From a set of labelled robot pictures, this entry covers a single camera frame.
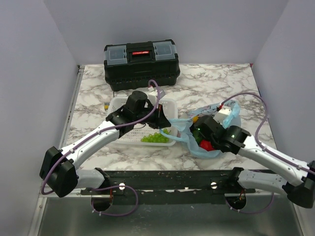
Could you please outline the green fake fruit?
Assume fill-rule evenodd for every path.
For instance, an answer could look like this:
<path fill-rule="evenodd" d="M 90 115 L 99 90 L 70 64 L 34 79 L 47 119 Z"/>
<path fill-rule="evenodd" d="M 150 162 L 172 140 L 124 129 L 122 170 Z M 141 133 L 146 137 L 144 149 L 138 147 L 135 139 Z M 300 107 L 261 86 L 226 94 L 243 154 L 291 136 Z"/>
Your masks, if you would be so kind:
<path fill-rule="evenodd" d="M 203 138 L 202 138 L 202 136 L 200 135 L 199 131 L 195 129 L 195 130 L 192 132 L 192 135 L 193 135 L 193 137 L 195 138 L 197 144 L 199 145 L 200 142 L 203 140 Z"/>

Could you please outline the light blue plastic bag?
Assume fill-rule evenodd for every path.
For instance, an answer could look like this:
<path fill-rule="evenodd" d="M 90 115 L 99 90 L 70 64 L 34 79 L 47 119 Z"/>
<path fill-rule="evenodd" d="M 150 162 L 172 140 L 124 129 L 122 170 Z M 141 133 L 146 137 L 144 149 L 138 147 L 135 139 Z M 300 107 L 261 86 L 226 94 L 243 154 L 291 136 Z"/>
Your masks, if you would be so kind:
<path fill-rule="evenodd" d="M 199 118 L 203 116 L 214 117 L 215 114 L 217 113 L 218 106 L 219 106 L 218 103 L 207 105 L 196 110 L 188 111 L 183 118 L 169 119 L 168 121 L 171 123 L 171 126 L 175 127 L 178 130 L 177 135 L 169 135 L 162 129 L 160 130 L 160 133 L 168 137 L 169 139 L 183 143 L 183 146 L 185 146 L 190 151 L 193 157 L 199 159 L 214 159 L 222 157 L 223 153 L 219 150 L 206 151 L 200 148 L 192 135 L 192 131 L 190 130 L 193 125 L 192 121 L 193 117 L 195 116 L 198 116 Z M 223 121 L 222 124 L 223 127 L 228 128 L 232 125 L 240 126 L 241 119 L 239 116 L 240 113 L 239 104 L 235 100 L 229 100 L 225 102 L 224 106 L 230 107 L 232 109 L 232 113 Z"/>

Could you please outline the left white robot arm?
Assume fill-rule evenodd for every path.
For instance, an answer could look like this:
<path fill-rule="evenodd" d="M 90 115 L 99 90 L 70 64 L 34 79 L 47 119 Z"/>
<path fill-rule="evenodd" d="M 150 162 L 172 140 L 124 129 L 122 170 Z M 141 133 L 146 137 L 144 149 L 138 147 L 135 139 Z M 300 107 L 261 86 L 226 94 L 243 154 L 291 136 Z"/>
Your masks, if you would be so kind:
<path fill-rule="evenodd" d="M 79 188 L 93 189 L 98 194 L 106 193 L 109 189 L 106 173 L 100 168 L 81 170 L 80 166 L 102 147 L 121 138 L 139 123 L 153 129 L 170 127 L 160 103 L 164 95 L 163 91 L 155 89 L 149 94 L 135 90 L 124 105 L 111 112 L 91 133 L 61 149 L 49 148 L 39 173 L 43 180 L 41 193 L 47 194 L 45 186 L 49 186 L 51 192 L 60 198 Z"/>

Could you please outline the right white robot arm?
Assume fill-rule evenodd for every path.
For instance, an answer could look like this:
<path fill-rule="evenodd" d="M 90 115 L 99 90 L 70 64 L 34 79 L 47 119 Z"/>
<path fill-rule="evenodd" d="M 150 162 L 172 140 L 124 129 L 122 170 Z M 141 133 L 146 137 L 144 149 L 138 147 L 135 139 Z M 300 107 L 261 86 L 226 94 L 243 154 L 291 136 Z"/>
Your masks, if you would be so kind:
<path fill-rule="evenodd" d="M 195 134 L 209 141 L 215 150 L 230 152 L 251 159 L 271 170 L 256 173 L 241 169 L 237 176 L 227 179 L 227 189 L 260 189 L 286 195 L 294 204 L 312 208 L 315 202 L 315 163 L 290 157 L 256 140 L 250 132 L 232 125 L 224 128 L 211 116 L 204 116 L 192 126 Z"/>

